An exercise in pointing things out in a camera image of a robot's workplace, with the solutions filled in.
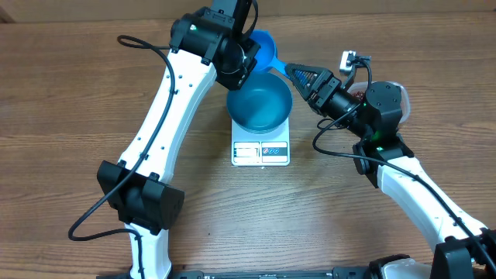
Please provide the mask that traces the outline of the red beans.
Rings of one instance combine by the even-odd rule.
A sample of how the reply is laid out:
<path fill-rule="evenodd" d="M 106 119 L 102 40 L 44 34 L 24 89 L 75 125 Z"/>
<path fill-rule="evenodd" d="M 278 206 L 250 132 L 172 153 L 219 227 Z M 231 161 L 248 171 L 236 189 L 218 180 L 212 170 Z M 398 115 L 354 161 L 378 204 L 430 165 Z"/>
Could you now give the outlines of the red beans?
<path fill-rule="evenodd" d="M 351 95 L 353 97 L 359 99 L 362 102 L 364 99 L 364 96 L 365 96 L 365 92 L 364 91 L 355 91 L 355 92 L 352 92 Z"/>

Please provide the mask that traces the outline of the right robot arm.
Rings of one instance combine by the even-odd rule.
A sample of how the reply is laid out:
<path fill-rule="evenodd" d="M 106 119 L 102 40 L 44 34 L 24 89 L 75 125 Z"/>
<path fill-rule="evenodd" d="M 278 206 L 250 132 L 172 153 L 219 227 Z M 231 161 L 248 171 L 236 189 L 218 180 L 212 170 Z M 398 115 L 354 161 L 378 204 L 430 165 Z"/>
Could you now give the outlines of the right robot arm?
<path fill-rule="evenodd" d="M 432 264 L 408 267 L 406 255 L 370 264 L 369 278 L 475 278 L 495 276 L 495 231 L 467 214 L 424 171 L 399 133 L 403 116 L 401 88 L 388 81 L 367 82 L 363 95 L 349 92 L 355 73 L 345 82 L 323 67 L 288 64 L 288 79 L 309 107 L 333 126 L 359 137 L 349 158 L 359 174 L 390 197 L 424 236 L 434 253 Z"/>

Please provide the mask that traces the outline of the blue plastic measuring scoop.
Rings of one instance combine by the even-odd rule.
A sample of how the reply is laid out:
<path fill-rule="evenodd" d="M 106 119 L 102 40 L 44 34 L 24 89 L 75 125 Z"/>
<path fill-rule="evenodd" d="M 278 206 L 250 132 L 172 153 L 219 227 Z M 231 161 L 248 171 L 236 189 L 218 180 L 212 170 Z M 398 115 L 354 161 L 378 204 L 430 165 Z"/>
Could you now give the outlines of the blue plastic measuring scoop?
<path fill-rule="evenodd" d="M 260 45 L 260 49 L 255 55 L 257 63 L 250 73 L 267 73 L 271 70 L 276 70 L 284 77 L 288 78 L 285 70 L 286 63 L 278 59 L 277 45 L 274 38 L 267 30 L 256 29 L 250 35 L 250 39 Z"/>

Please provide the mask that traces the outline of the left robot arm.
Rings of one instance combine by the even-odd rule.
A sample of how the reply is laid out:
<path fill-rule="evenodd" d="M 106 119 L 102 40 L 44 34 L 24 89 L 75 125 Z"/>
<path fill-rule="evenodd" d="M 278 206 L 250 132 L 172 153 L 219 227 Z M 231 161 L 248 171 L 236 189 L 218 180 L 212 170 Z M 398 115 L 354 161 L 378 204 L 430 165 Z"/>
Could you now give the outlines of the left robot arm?
<path fill-rule="evenodd" d="M 133 141 L 117 163 L 101 163 L 97 180 L 105 202 L 118 212 L 129 235 L 133 264 L 124 278 L 169 278 L 168 231 L 184 203 L 169 185 L 177 155 L 195 112 L 215 83 L 240 89 L 257 64 L 260 45 L 246 29 L 255 0 L 214 1 L 176 20 L 166 47 L 120 35 L 127 47 L 157 52 L 166 69 Z"/>

